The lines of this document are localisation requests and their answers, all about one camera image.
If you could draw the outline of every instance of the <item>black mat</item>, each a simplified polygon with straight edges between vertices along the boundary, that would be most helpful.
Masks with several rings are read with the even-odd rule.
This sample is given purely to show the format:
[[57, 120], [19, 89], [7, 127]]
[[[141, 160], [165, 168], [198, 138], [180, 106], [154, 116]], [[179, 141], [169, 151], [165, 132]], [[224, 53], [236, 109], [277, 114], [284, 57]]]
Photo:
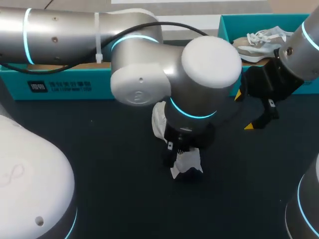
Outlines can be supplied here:
[[[202, 154], [204, 181], [175, 183], [162, 168], [163, 142], [152, 133], [152, 107], [115, 101], [0, 101], [28, 130], [68, 157], [79, 206], [79, 239], [288, 239], [286, 202], [319, 153], [319, 96], [292, 96], [281, 119], [244, 131], [261, 113], [248, 100]], [[229, 99], [218, 122], [237, 109]]]

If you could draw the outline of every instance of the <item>black cable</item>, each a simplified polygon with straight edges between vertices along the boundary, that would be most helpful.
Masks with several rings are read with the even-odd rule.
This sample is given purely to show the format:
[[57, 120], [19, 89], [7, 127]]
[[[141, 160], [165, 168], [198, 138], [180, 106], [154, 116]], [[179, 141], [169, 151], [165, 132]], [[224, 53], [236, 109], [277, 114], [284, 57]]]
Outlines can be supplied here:
[[51, 4], [53, 1], [54, 1], [54, 0], [51, 0], [51, 1], [45, 6], [44, 10], [46, 10], [46, 9], [50, 6], [50, 4]]
[[[144, 27], [149, 27], [149, 26], [159, 26], [159, 25], [171, 25], [171, 26], [180, 26], [180, 27], [184, 27], [184, 28], [187, 28], [189, 30], [192, 30], [192, 31], [195, 31], [203, 36], [207, 36], [208, 34], [206, 34], [205, 32], [195, 28], [195, 27], [192, 27], [192, 26], [189, 26], [189, 25], [186, 25], [186, 24], [182, 24], [182, 23], [177, 23], [177, 22], [166, 22], [166, 21], [157, 21], [157, 22], [149, 22], [149, 23], [144, 23], [144, 24], [140, 24], [140, 25], [136, 25], [136, 26], [133, 26], [133, 27], [130, 27], [120, 33], [118, 33], [117, 35], [115, 36], [112, 36], [106, 40], [104, 40], [101, 44], [101, 48], [104, 48], [106, 47], [108, 44], [110, 44], [112, 41], [115, 41], [117, 40], [118, 38], [120, 37], [123, 37], [125, 36], [126, 34], [129, 34], [131, 32], [134, 32], [134, 31], [137, 31], [137, 30], [140, 30]], [[20, 73], [24, 73], [24, 74], [30, 74], [30, 75], [49, 75], [49, 74], [55, 74], [55, 73], [59, 73], [59, 72], [62, 72], [62, 71], [65, 71], [65, 70], [68, 70], [72, 67], [75, 67], [79, 64], [82, 64], [83, 62], [85, 62], [87, 59], [90, 59], [91, 57], [95, 56], [96, 54], [96, 48], [93, 49], [89, 54], [87, 54], [85, 57], [83, 57], [82, 59], [80, 59], [79, 61], [73, 63], [73, 64], [70, 64], [68, 66], [64, 66], [64, 67], [61, 67], [61, 68], [58, 68], [58, 69], [55, 69], [55, 70], [50, 70], [50, 71], [29, 71], [29, 70], [26, 70], [26, 69], [21, 69], [21, 68], [18, 68], [18, 67], [15, 67], [15, 66], [11, 66], [7, 63], [0, 63], [0, 65], [10, 69], [10, 70], [13, 70], [13, 71], [18, 71]]]

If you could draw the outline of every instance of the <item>blue led ring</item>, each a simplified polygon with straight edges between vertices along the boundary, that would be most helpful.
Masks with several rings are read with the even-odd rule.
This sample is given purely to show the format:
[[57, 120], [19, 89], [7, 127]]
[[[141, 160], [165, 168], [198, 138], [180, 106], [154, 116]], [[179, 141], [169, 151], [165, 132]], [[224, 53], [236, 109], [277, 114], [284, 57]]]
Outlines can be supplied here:
[[205, 119], [205, 118], [208, 118], [208, 117], [211, 117], [213, 116], [217, 111], [215, 111], [214, 113], [210, 114], [210, 115], [207, 115], [207, 116], [192, 116], [184, 111], [182, 111], [176, 104], [175, 102], [173, 101], [173, 99], [171, 98], [170, 99], [171, 103], [173, 104], [173, 106], [180, 112], [182, 113], [183, 115], [187, 116], [187, 117], [190, 117], [190, 118], [193, 118], [193, 119]]
[[70, 231], [69, 231], [68, 235], [66, 235], [65, 239], [68, 239], [68, 238], [69, 238], [69, 236], [71, 235], [71, 233], [72, 233], [72, 231], [73, 231], [73, 229], [74, 229], [74, 226], [75, 226], [75, 222], [76, 222], [76, 218], [77, 218], [77, 216], [78, 216], [78, 209], [76, 209], [75, 219], [74, 219], [73, 225], [72, 225], [72, 227], [71, 227], [71, 229], [70, 229]]
[[305, 22], [303, 22], [302, 24], [302, 29], [303, 29], [303, 33], [306, 37], [306, 39], [310, 42], [310, 44], [319, 51], [319, 46], [317, 44], [315, 44], [315, 42], [310, 38], [310, 36], [308, 35], [308, 33], [306, 32], [306, 29], [305, 29]]
[[122, 42], [122, 41], [124, 41], [124, 40], [126, 40], [126, 39], [131, 39], [131, 38], [143, 38], [143, 39], [147, 39], [147, 40], [150, 40], [150, 41], [153, 41], [153, 42], [156, 42], [156, 43], [159, 42], [159, 41], [157, 41], [156, 39], [154, 39], [154, 38], [152, 38], [152, 37], [149, 37], [149, 36], [144, 36], [144, 35], [128, 35], [128, 36], [124, 36], [124, 37], [120, 38], [119, 40], [117, 40], [117, 41], [113, 44], [113, 46], [112, 46], [112, 48], [111, 48], [111, 51], [113, 51], [113, 48], [114, 48], [117, 44], [119, 44], [120, 42]]
[[23, 44], [24, 44], [26, 58], [28, 59], [30, 64], [34, 65], [34, 62], [32, 61], [31, 56], [30, 56], [30, 52], [29, 52], [27, 29], [26, 29], [26, 26], [28, 25], [28, 17], [29, 17], [31, 10], [32, 10], [31, 8], [28, 8], [25, 11], [24, 20], [23, 20], [23, 27], [22, 27], [23, 28], [22, 34], [23, 34]]
[[300, 212], [304, 217], [305, 222], [308, 224], [308, 226], [310, 227], [310, 229], [314, 232], [314, 234], [316, 234], [317, 237], [319, 237], [319, 233], [313, 228], [313, 226], [311, 226], [310, 222], [308, 221], [308, 219], [306, 218], [303, 209], [301, 208], [301, 203], [300, 203], [300, 197], [299, 197], [299, 191], [300, 191], [300, 185], [301, 185], [301, 181], [303, 180], [304, 176], [301, 178], [299, 186], [298, 186], [298, 191], [297, 191], [297, 197], [298, 197], [298, 205], [300, 208]]

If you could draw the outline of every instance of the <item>shoe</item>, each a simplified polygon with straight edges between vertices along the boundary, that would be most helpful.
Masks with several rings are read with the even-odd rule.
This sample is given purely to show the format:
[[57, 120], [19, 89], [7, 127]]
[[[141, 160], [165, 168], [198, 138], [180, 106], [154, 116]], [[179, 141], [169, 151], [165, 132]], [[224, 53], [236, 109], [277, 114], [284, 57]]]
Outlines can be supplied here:
[[165, 133], [165, 127], [166, 127], [166, 117], [164, 114], [165, 104], [166, 104], [165, 101], [155, 104], [153, 108], [153, 113], [152, 113], [152, 128], [153, 128], [153, 133], [155, 137], [167, 142], [167, 140], [164, 139], [164, 133]]
[[[166, 102], [156, 103], [152, 113], [152, 128], [154, 135], [167, 142], [164, 138], [166, 117], [164, 113]], [[179, 176], [179, 180], [184, 178], [199, 178], [203, 174], [200, 166], [200, 154], [198, 148], [192, 148], [189, 152], [178, 153], [174, 167], [170, 169], [173, 179]]]
[[287, 32], [276, 26], [268, 30], [247, 34], [233, 42], [240, 57], [248, 62], [257, 63], [267, 57], [275, 57], [274, 50], [280, 48], [291, 37]]

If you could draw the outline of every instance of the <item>shoelace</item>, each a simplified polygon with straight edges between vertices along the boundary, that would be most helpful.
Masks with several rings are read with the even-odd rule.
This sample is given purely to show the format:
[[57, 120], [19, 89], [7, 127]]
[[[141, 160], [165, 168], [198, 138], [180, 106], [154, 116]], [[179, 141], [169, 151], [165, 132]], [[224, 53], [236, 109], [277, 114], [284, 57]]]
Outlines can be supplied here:
[[270, 42], [270, 39], [276, 38], [276, 37], [282, 37], [284, 41], [286, 41], [286, 35], [285, 34], [275, 34], [271, 36], [265, 36], [266, 33], [265, 30], [258, 31], [256, 33], [248, 33], [247, 34], [247, 40], [250, 45], [257, 44], [257, 42]]

